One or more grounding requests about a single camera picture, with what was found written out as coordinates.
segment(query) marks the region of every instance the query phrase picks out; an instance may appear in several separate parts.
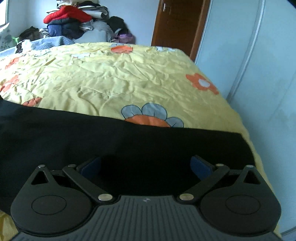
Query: red jacket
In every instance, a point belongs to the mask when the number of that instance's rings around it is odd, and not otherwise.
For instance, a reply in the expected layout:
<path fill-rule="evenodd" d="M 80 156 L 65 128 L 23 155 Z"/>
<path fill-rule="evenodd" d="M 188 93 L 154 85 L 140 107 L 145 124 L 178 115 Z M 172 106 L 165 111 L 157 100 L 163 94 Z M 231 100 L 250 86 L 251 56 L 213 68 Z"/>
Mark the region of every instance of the red jacket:
<path fill-rule="evenodd" d="M 48 24 L 50 23 L 53 19 L 59 20 L 63 18 L 75 18 L 79 20 L 82 23 L 89 22 L 92 20 L 92 16 L 86 14 L 82 10 L 73 7 L 73 6 L 62 6 L 59 11 L 56 11 L 54 13 L 49 14 L 43 22 Z"/>

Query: window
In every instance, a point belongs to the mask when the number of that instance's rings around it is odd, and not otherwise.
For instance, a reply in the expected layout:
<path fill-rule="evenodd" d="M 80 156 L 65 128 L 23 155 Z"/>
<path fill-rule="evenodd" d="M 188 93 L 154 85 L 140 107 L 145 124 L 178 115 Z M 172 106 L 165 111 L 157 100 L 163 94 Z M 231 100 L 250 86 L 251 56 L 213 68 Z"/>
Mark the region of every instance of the window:
<path fill-rule="evenodd" d="M 0 0 L 0 26 L 3 26 L 8 22 L 7 2 L 8 0 Z"/>

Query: black bag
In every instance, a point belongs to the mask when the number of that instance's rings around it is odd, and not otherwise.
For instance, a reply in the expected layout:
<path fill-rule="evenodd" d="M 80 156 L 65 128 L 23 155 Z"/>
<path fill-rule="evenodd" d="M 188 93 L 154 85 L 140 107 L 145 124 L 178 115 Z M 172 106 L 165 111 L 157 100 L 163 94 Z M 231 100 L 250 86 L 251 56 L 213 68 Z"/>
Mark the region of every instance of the black bag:
<path fill-rule="evenodd" d="M 121 30 L 118 32 L 119 34 L 128 34 L 129 30 L 124 23 L 124 20 L 122 18 L 113 16 L 107 20 L 107 24 L 110 26 L 112 31 L 115 33 L 118 29 L 121 28 Z"/>
<path fill-rule="evenodd" d="M 42 36 L 39 33 L 39 29 L 38 28 L 34 28 L 33 26 L 31 26 L 29 29 L 26 29 L 25 31 L 23 31 L 20 34 L 20 41 L 23 41 L 25 39 L 29 39 L 31 41 L 37 40 L 37 39 L 41 39 Z"/>

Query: round pad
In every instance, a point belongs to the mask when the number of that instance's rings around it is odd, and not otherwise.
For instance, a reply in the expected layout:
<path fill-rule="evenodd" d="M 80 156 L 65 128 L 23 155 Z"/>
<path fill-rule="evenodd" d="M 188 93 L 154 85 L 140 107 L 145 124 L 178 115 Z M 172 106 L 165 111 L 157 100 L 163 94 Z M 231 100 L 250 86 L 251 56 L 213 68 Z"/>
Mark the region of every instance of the round pad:
<path fill-rule="evenodd" d="M 41 215 L 57 214 L 65 209 L 67 202 L 65 199 L 55 195 L 47 195 L 37 198 L 32 209 Z"/>
<path fill-rule="evenodd" d="M 22 193 L 11 207 L 13 220 L 21 230 L 37 235 L 67 233 L 91 212 L 91 201 L 78 190 L 47 184 L 34 188 L 34 192 Z"/>
<path fill-rule="evenodd" d="M 280 216 L 275 197 L 253 185 L 219 188 L 201 200 L 205 219 L 231 235 L 258 235 L 273 231 Z"/>
<path fill-rule="evenodd" d="M 226 206 L 234 213 L 248 215 L 257 212 L 260 208 L 260 203 L 254 197 L 237 195 L 228 198 Z"/>

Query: blue blanket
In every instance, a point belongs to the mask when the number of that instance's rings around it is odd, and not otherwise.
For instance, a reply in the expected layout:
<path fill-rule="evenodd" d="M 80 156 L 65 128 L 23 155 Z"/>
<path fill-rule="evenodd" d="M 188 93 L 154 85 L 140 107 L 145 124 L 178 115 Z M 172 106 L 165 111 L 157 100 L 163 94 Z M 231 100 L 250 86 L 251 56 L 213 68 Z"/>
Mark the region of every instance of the blue blanket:
<path fill-rule="evenodd" d="M 38 39 L 38 40 L 33 41 L 33 43 L 36 45 L 36 47 L 33 50 L 43 50 L 43 49 L 49 49 L 49 48 L 57 47 L 57 46 L 61 46 L 61 45 L 74 44 L 74 42 L 71 39 L 66 38 L 64 36 Z M 0 58 L 14 54 L 14 52 L 15 52 L 15 47 L 10 48 L 10 49 L 6 49 L 6 50 L 0 52 Z"/>

